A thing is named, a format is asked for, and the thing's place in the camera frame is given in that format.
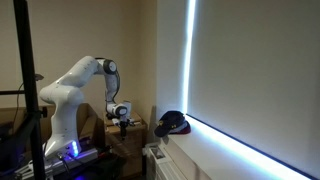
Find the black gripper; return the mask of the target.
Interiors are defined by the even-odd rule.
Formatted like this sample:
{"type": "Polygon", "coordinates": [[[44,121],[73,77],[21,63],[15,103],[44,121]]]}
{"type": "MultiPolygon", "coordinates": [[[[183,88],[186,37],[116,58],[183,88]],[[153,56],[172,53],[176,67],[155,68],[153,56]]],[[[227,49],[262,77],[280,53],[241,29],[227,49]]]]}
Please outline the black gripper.
{"type": "Polygon", "coordinates": [[[127,126],[128,126],[127,122],[120,121],[120,132],[122,133],[122,134],[120,134],[121,140],[126,138],[126,128],[127,128],[127,126]]]}

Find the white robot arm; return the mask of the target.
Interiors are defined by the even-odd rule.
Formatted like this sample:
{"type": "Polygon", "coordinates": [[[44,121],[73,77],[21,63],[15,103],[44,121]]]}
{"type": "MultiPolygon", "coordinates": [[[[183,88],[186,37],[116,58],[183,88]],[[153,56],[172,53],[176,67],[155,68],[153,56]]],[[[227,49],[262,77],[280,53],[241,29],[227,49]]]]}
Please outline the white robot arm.
{"type": "Polygon", "coordinates": [[[129,121],[131,107],[128,102],[117,104],[114,100],[120,89],[120,77],[113,60],[85,56],[65,75],[40,90],[40,98],[56,106],[51,117],[52,135],[44,148],[45,157],[53,158],[57,153],[78,156],[81,146],[78,141],[76,115],[84,95],[83,87],[93,75],[105,77],[106,112],[114,122],[129,121]]]}

